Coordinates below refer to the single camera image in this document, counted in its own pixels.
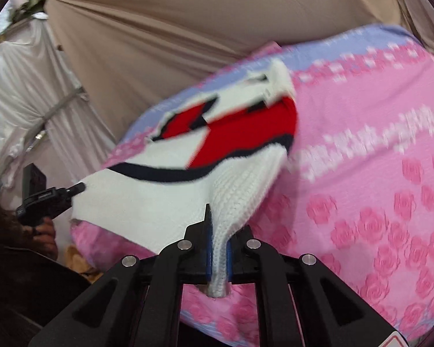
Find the person's left hand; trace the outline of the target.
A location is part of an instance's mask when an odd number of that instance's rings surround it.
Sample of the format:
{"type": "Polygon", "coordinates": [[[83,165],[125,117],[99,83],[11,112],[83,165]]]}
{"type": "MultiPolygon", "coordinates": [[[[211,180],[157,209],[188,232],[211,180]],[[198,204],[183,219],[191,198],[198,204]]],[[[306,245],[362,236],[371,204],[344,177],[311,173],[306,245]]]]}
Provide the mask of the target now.
{"type": "Polygon", "coordinates": [[[55,241],[56,231],[52,219],[44,217],[38,226],[24,226],[22,231],[25,246],[54,261],[58,258],[58,247],[55,241]]]}

